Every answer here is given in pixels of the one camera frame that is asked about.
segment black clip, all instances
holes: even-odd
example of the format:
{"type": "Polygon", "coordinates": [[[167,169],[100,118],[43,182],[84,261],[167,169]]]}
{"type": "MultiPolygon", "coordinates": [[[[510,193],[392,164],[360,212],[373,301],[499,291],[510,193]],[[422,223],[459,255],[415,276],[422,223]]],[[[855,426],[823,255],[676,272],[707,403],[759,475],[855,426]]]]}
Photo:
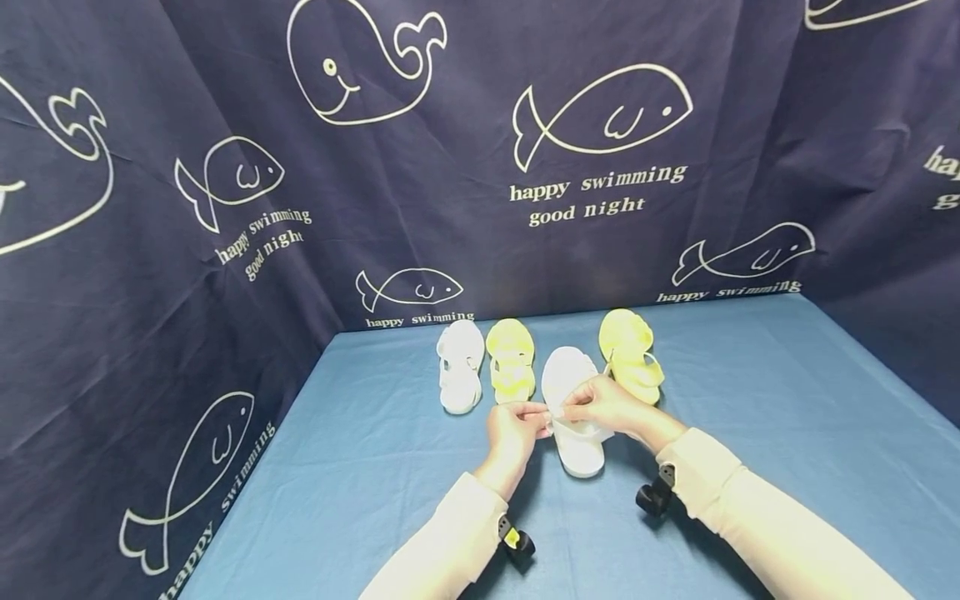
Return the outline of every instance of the black clip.
{"type": "Polygon", "coordinates": [[[537,547],[530,536],[515,528],[507,520],[506,515],[500,518],[498,533],[500,535],[500,545],[506,550],[510,560],[515,563],[529,560],[537,551],[537,547]]]}
{"type": "Polygon", "coordinates": [[[644,485],[636,493],[636,505],[647,515],[660,518],[673,499],[674,481],[673,465],[663,465],[653,485],[644,485]]]}

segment white sleeve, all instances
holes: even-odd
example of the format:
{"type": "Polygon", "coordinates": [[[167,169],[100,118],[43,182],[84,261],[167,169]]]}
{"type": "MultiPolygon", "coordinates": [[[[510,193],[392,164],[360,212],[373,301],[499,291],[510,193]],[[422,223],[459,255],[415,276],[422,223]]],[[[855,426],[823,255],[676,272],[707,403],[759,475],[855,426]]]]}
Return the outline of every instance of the white sleeve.
{"type": "Polygon", "coordinates": [[[912,598],[860,548],[750,472],[722,444],[688,429],[657,455],[674,494],[723,538],[777,598],[912,598]]]}
{"type": "Polygon", "coordinates": [[[493,557],[506,513],[507,503],[496,492],[464,473],[360,600],[455,600],[493,557]]]}

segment slide sandal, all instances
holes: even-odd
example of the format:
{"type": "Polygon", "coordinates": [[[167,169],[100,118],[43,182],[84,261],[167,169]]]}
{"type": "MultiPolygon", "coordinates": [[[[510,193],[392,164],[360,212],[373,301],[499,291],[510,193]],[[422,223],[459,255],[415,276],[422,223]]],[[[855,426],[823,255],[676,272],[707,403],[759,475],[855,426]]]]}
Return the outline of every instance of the slide sandal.
{"type": "Polygon", "coordinates": [[[451,415],[464,415],[477,405],[483,388],[477,372],[483,362],[483,334],[473,321],[444,327],[437,341],[440,356],[440,403],[451,415]]]}
{"type": "Polygon", "coordinates": [[[589,356],[564,346],[555,349],[543,366],[540,388],[543,400],[553,416],[551,428],[564,470],[573,477],[588,478],[604,466],[603,442],[613,432],[590,421],[572,422],[559,418],[567,396],[584,381],[597,374],[589,356]]]}
{"type": "Polygon", "coordinates": [[[516,319],[496,322],[487,334],[491,356],[491,383],[497,404],[530,399],[537,389],[534,376],[534,339],[516,319]]]}
{"type": "Polygon", "coordinates": [[[663,369],[648,350],[654,332],[634,311],[617,308],[600,323],[600,351],[607,359],[604,373],[647,404],[660,401],[663,369]]]}
{"type": "Polygon", "coordinates": [[[600,323],[600,351],[608,363],[613,349],[622,344],[633,344],[640,352],[654,346],[654,331],[637,313],[629,308],[616,308],[600,323]]]}
{"type": "Polygon", "coordinates": [[[660,401],[660,384],[665,377],[656,356],[625,344],[613,352],[611,359],[605,374],[612,374],[624,390],[651,406],[660,401]]]}

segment blue table surface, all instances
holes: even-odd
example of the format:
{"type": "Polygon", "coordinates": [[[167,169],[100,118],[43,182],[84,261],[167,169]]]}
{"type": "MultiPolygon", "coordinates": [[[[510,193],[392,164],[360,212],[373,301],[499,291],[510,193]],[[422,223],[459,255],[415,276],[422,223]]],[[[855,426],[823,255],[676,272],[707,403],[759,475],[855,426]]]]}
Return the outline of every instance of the blue table surface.
{"type": "MultiPolygon", "coordinates": [[[[804,298],[639,308],[666,373],[661,407],[846,534],[918,598],[960,596],[960,432],[804,298]]],[[[553,348],[603,367],[603,312],[523,319],[540,373],[553,348]]],[[[492,323],[480,323],[486,332],[492,323]]],[[[338,335],[185,587],[185,600],[356,598],[487,451],[484,395],[452,417],[438,396],[440,325],[338,335]]],[[[540,391],[534,401],[542,401],[540,391]]],[[[768,594],[675,505],[651,522],[655,473],[615,436],[596,478],[538,444],[511,503],[537,545],[500,553],[465,598],[750,598],[768,594]]]]}

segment navy blue backdrop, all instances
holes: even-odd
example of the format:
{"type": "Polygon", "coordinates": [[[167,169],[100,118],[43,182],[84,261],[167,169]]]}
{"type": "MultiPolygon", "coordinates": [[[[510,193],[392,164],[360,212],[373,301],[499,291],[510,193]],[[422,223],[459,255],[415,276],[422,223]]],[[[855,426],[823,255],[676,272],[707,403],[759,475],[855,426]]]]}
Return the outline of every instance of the navy blue backdrop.
{"type": "Polygon", "coordinates": [[[956,0],[0,14],[2,597],[176,597],[345,330],[803,293],[960,421],[956,0]]]}

